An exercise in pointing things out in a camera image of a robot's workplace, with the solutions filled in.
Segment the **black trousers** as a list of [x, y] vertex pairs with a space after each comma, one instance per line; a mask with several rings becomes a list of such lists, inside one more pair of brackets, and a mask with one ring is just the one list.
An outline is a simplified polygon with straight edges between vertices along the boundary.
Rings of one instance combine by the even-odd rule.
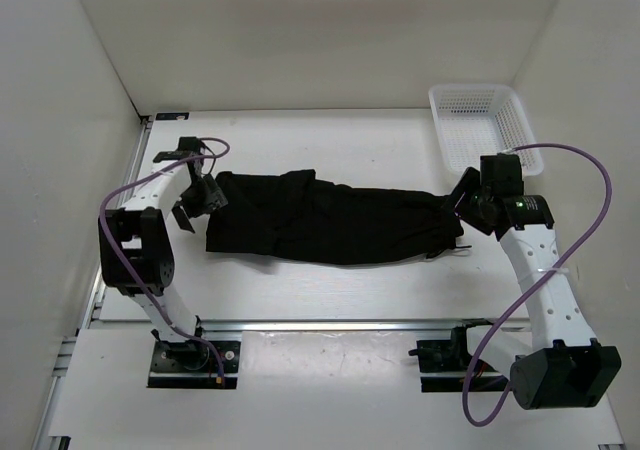
[[227, 199], [208, 222], [206, 249], [337, 266], [377, 265], [453, 250], [459, 218], [428, 192], [354, 188], [313, 170], [278, 176], [221, 172]]

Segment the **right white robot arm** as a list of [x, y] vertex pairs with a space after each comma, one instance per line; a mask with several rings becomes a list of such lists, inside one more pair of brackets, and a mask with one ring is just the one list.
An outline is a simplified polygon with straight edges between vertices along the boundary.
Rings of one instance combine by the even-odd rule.
[[506, 380], [504, 393], [526, 410], [592, 408], [621, 368], [616, 347], [601, 344], [587, 323], [564, 272], [554, 219], [540, 195], [525, 192], [518, 156], [484, 155], [469, 167], [445, 207], [494, 236], [507, 255], [521, 295], [492, 324], [472, 326], [449, 345], [449, 357], [467, 370], [462, 401], [469, 401], [478, 363]]

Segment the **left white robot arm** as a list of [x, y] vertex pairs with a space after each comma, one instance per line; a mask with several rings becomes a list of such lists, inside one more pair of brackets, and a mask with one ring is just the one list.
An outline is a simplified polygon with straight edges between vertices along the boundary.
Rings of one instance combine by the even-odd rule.
[[176, 345], [188, 370], [206, 365], [210, 347], [199, 317], [173, 285], [175, 259], [166, 221], [192, 233], [193, 219], [227, 205], [207, 161], [216, 163], [230, 145], [216, 137], [181, 137], [177, 148], [158, 153], [151, 173], [112, 191], [100, 205], [98, 228], [102, 279], [134, 301], [155, 327], [154, 337]]

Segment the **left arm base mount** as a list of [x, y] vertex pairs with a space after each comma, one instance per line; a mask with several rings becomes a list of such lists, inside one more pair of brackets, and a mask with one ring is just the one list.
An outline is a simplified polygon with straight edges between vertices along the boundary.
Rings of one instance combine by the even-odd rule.
[[235, 390], [241, 357], [239, 340], [214, 340], [223, 364], [224, 378], [211, 349], [198, 342], [165, 342], [156, 338], [147, 387], [151, 389]]

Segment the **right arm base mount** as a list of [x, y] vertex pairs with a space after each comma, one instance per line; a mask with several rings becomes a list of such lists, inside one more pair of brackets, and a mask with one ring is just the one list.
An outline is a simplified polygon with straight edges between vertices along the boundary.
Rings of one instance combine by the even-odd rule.
[[[448, 338], [417, 340], [408, 351], [417, 359], [421, 392], [461, 393], [471, 354], [467, 350], [467, 327], [454, 327]], [[486, 362], [479, 360], [471, 374], [471, 392], [498, 392], [507, 379]]]

